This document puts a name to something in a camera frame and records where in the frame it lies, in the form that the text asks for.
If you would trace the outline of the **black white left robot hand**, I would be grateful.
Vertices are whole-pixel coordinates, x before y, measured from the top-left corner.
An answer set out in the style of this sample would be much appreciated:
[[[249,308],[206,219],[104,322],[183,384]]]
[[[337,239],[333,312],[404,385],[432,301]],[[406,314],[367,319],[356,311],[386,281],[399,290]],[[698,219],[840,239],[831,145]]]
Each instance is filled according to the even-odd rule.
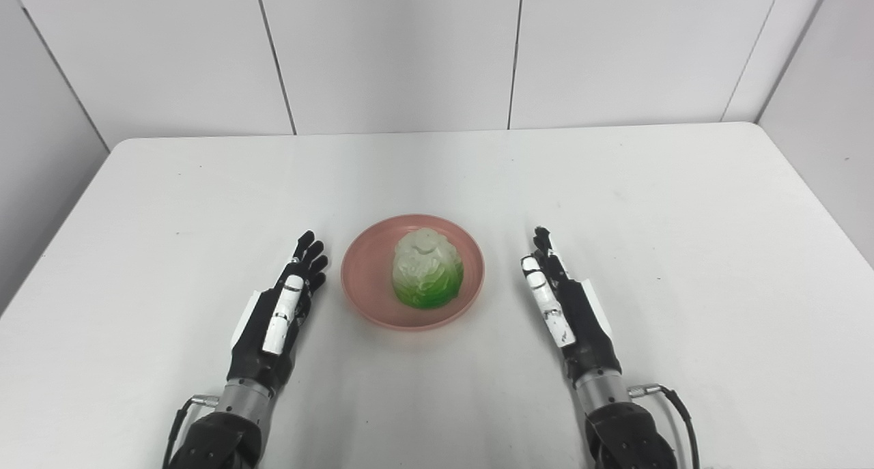
[[[293,350],[309,317],[313,295],[326,282],[324,243],[303,233],[271,288],[254,292],[232,337],[227,379],[254,381],[272,393],[288,382]]]

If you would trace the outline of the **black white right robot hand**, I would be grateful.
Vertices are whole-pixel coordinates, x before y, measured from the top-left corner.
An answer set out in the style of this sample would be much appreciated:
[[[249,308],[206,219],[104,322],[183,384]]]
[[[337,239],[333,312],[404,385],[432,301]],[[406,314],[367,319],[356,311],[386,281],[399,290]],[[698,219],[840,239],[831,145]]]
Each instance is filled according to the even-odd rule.
[[[520,264],[550,337],[561,351],[566,375],[577,385],[585,375],[621,373],[614,343],[598,320],[583,283],[573,279],[546,227],[535,227],[535,251]]]

